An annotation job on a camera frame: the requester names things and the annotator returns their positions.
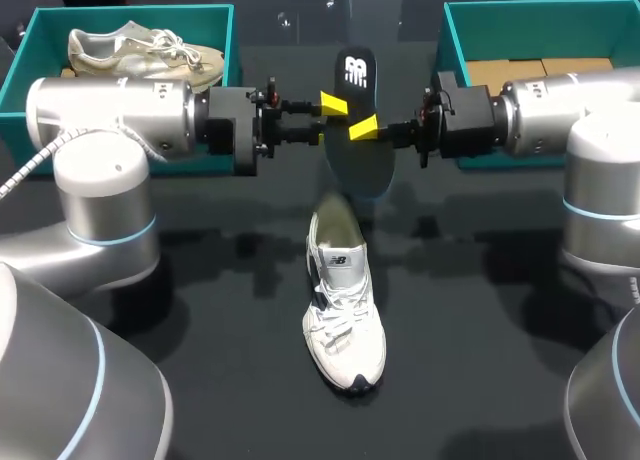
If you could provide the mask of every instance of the white sneaker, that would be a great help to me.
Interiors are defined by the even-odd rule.
[[[171,30],[149,30],[135,22],[107,34],[71,30],[68,50],[78,75],[187,80],[196,93],[216,84],[224,71],[222,52],[184,43]]]
[[[386,339],[373,303],[367,246],[337,195],[326,197],[313,215],[307,269],[314,291],[302,330],[311,356],[337,388],[369,390],[382,376]]]

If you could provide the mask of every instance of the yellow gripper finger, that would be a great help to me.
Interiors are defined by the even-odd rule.
[[[352,142],[376,138],[378,138],[378,118],[375,113],[366,120],[349,127],[349,140]]]
[[[320,92],[320,106],[322,107],[322,115],[327,117],[349,115],[347,102],[325,92]]]

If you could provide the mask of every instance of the shoe lace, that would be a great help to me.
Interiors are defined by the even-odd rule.
[[[166,53],[173,57],[177,55],[184,56],[187,59],[187,65],[189,65],[189,68],[192,70],[200,66],[202,54],[198,50],[185,45],[182,38],[171,30],[156,30],[156,32],[156,35],[153,37],[153,43],[133,40],[146,46],[150,52]]]
[[[316,309],[320,320],[314,331],[324,330],[332,340],[350,333],[353,327],[371,316],[373,298],[367,295],[369,278],[349,288],[334,289],[324,280],[316,290],[324,293],[329,304],[325,310]]]

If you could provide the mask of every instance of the new balance logo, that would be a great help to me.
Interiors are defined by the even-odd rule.
[[[351,259],[349,257],[331,257],[327,262],[328,268],[338,268],[338,267],[350,267]]]
[[[362,88],[367,88],[367,62],[347,57],[344,62],[344,79]]]
[[[347,261],[347,257],[331,257],[329,265],[344,265]]]

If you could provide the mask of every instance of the shoe tongue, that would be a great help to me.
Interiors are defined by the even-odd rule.
[[[365,276],[367,253],[364,245],[356,248],[330,248],[320,245],[323,278],[332,288],[348,288]]]

